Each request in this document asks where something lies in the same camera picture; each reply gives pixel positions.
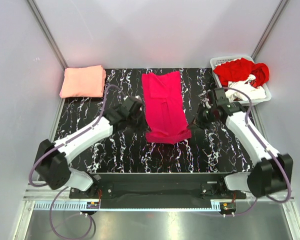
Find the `magenta pink t shirt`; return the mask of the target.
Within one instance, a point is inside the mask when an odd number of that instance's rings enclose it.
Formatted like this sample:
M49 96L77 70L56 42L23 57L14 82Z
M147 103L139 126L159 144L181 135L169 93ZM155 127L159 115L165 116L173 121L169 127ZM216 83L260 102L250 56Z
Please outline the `magenta pink t shirt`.
M183 110L181 75L144 73L141 77L149 143L176 144L190 139L192 132Z

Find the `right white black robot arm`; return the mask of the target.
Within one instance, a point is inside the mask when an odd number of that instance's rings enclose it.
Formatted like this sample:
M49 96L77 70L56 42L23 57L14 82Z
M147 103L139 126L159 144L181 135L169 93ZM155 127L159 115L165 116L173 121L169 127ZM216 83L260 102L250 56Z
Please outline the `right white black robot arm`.
M207 100L200 104L188 128L206 129L214 122L222 122L240 141L252 161L250 172L226 175L217 185L218 195L229 198L235 191L251 193L255 198L267 197L285 203L292 195L293 159L275 149L252 123L253 108L244 108L238 101L229 101L226 93L231 88L215 88L207 92Z

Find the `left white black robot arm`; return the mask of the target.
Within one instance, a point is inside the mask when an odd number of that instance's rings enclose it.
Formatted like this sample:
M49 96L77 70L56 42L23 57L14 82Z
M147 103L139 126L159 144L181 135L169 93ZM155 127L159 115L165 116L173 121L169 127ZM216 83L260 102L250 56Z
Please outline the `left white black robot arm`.
M52 190L69 187L82 198L93 198L100 189L99 181L90 173L70 167L83 151L126 128L143 124L143 102L140 96L128 96L123 103L104 110L94 121L80 130L38 147L34 169Z

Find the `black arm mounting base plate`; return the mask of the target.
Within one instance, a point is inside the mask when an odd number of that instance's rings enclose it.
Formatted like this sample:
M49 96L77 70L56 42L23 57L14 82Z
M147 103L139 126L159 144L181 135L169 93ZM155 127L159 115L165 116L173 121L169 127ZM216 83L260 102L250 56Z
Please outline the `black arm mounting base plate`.
M93 193L70 189L71 199L94 199L101 191L104 199L124 195L171 196L189 195L204 199L245 199L246 195L228 190L226 173L99 173Z

